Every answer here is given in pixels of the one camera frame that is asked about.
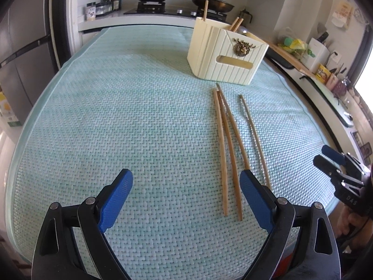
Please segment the person's right hand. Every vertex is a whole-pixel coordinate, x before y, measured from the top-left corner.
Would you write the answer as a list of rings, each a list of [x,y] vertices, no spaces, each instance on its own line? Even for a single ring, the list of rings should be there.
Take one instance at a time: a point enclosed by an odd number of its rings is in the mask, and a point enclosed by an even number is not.
[[[350,232],[351,226],[360,229],[356,238],[367,238],[369,240],[372,236],[372,220],[365,216],[362,217],[353,212],[349,207],[344,206],[338,218],[336,237],[339,238],[341,235],[347,235]]]

